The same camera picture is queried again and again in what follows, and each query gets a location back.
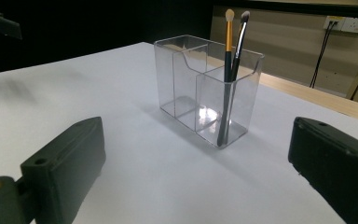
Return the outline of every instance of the screw hole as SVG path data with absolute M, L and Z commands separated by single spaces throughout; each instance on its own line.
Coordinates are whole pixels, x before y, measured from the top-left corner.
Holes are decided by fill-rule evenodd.
M 48 160 L 46 160 L 46 159 L 39 159 L 39 160 L 35 161 L 34 164 L 36 164 L 36 165 L 42 165 L 42 164 L 46 163 L 47 161 L 48 161 Z

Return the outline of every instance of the white electrical socket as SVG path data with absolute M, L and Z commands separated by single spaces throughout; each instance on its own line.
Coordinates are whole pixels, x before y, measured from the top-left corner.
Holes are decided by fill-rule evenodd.
M 324 29 L 328 28 L 328 24 L 330 23 L 330 21 L 336 21 L 337 22 L 337 24 L 335 26 L 333 26 L 332 30 L 340 31 L 341 28 L 342 28 L 342 25 L 345 22 L 345 17 L 327 16 L 326 20 L 324 21 Z
M 341 27 L 341 31 L 358 33 L 358 18 L 347 17 Z

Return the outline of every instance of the black trim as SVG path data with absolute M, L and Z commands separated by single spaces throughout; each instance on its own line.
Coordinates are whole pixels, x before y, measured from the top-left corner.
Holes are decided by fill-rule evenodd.
M 216 0 L 216 6 L 222 7 L 247 7 L 271 11 L 295 12 L 314 15 L 330 15 L 358 18 L 358 6 L 330 5 L 330 4 L 303 4 L 280 3 L 245 0 Z

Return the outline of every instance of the transparent acrylic container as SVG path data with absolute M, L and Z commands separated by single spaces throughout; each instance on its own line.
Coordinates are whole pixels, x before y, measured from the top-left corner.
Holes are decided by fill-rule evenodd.
M 224 82 L 225 45 L 181 35 L 154 47 L 163 111 L 219 148 L 248 132 L 263 54 L 243 49 L 237 79 Z

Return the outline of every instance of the makeup brush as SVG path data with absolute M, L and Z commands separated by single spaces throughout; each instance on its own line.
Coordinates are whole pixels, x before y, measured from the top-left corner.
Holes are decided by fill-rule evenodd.
M 232 48 L 232 20 L 234 19 L 234 11 L 228 9 L 226 11 L 226 55 L 225 55 L 225 82 L 229 81 L 231 74 L 231 48 Z
M 235 48 L 234 60 L 232 62 L 232 69 L 229 81 L 235 81 L 235 79 L 237 79 L 238 68 L 240 67 L 243 39 L 245 38 L 246 24 L 248 23 L 249 16 L 249 11 L 245 11 L 241 15 L 240 32 L 238 33 L 237 47 Z

